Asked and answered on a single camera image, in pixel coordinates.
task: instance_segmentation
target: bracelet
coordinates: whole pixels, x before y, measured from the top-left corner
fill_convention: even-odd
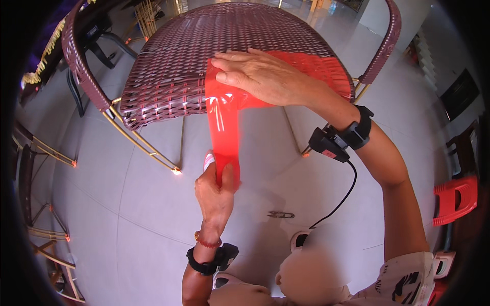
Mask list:
[[[200,234],[200,231],[196,231],[194,233],[194,238],[196,239],[197,242],[199,242],[200,245],[202,245],[206,248],[209,248],[209,249],[217,249],[221,246],[221,238],[216,243],[207,243],[207,242],[199,240],[199,234]]]

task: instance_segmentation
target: person's left hand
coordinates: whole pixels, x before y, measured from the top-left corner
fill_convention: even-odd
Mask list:
[[[194,183],[196,198],[202,212],[201,233],[219,238],[233,210],[233,166],[223,169],[222,187],[216,184],[216,163],[211,163]]]

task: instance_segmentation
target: red plastic wrap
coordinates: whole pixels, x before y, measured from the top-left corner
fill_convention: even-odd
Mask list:
[[[319,57],[305,53],[282,51],[267,52],[315,79],[322,80],[337,94],[350,101],[351,91],[348,76],[335,57]],[[221,174],[228,163],[233,165],[235,188],[240,183],[238,111],[249,107],[274,106],[233,86],[216,81],[220,72],[208,59],[205,92],[209,129],[216,157],[216,181],[221,186]]]

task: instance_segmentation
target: gray floor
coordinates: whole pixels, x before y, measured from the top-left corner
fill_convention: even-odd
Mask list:
[[[189,0],[189,8],[212,2]],[[352,76],[362,74],[381,43],[380,36],[358,24],[355,13],[341,4],[333,14],[319,9],[309,15],[308,2],[296,0],[284,1],[282,7],[308,21]],[[120,20],[128,18],[118,14]],[[121,95],[134,62],[122,53],[116,59],[115,69],[100,67],[97,73],[109,98]],[[75,261],[75,282],[89,305],[180,304],[185,254],[194,245],[193,234],[201,223],[194,180],[211,148],[206,115],[186,119],[183,174],[175,176],[125,139],[93,104],[79,118],[64,75],[64,71],[57,72],[36,97],[38,102],[20,111],[25,121],[33,112],[57,116],[49,124],[44,122],[56,128],[49,130],[32,122],[31,128],[58,141],[61,152],[78,160],[76,168],[47,161],[46,171],[36,178],[34,196],[39,202],[52,201],[70,231],[71,241],[59,243],[57,251]],[[53,103],[63,107],[46,111]],[[432,189],[450,178],[440,119],[444,112],[437,96],[425,83],[423,72],[395,50],[359,104],[375,113],[374,120],[404,157],[428,241],[434,246],[439,230],[432,227]],[[324,125],[305,108],[288,107],[287,112],[301,147],[315,127]],[[140,133],[178,161],[181,124],[182,118],[154,123]],[[337,206],[353,173],[348,165],[320,154],[301,158],[280,108],[244,110],[241,127],[243,185],[222,236],[240,249],[229,272],[246,282],[267,285],[273,295],[281,296],[273,277],[290,253],[290,237]],[[358,182],[326,223],[355,245],[361,268],[349,288],[356,292],[373,283],[383,264],[383,203],[381,188],[357,156],[349,153]],[[272,210],[292,212],[296,218],[268,218],[267,211]]]

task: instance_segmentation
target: plastic stool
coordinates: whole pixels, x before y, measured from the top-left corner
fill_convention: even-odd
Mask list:
[[[458,209],[456,209],[456,190],[461,194],[461,204]],[[476,175],[435,186],[434,194],[439,196],[439,216],[432,220],[432,225],[440,226],[454,222],[476,207],[478,199]]]

